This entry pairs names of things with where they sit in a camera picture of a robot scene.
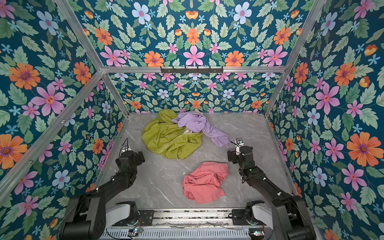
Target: lavender cloth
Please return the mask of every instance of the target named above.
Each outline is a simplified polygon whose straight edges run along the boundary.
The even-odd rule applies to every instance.
[[[208,119],[199,112],[180,113],[172,122],[177,123],[179,127],[187,127],[192,132],[201,132],[212,139],[219,147],[226,146],[229,143],[229,136],[222,132],[216,126],[211,126]]]

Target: floral wallpaper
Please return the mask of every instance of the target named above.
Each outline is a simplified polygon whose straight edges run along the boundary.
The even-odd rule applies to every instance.
[[[383,6],[327,3],[269,115],[326,240],[384,239]]]
[[[0,239],[56,240],[69,199],[96,188],[122,121],[100,81],[3,203]]]
[[[76,14],[106,66],[278,66],[286,63],[312,4],[85,0]]]
[[[111,75],[131,112],[262,113],[278,82],[276,73],[116,73]]]
[[[0,39],[2,179],[89,81],[94,68],[51,1],[0,0]]]

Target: olive green cloth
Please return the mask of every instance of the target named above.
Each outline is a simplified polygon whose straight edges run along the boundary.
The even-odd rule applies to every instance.
[[[145,126],[142,139],[151,152],[184,159],[200,147],[203,133],[184,133],[185,127],[171,121],[175,117],[174,111],[161,110],[159,116]]]

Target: crumpled cloth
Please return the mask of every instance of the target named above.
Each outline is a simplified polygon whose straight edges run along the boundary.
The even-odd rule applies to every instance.
[[[185,127],[171,121],[175,117],[174,111],[161,110],[159,116],[145,126],[142,140],[151,152],[170,159],[184,159],[200,147],[203,133],[184,133]]]
[[[221,131],[216,126],[211,126],[208,119],[200,112],[190,111],[180,113],[177,118],[172,119],[179,127],[186,126],[192,132],[201,132],[210,137],[212,141],[219,147],[224,147],[229,143],[228,134]]]
[[[220,185],[229,176],[226,163],[204,162],[184,177],[184,195],[197,204],[207,204],[225,195]]]

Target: pink garment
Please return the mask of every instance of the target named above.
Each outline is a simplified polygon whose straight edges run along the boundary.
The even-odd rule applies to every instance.
[[[184,195],[197,204],[207,204],[225,195],[220,185],[229,176],[226,163],[204,162],[184,177]]]

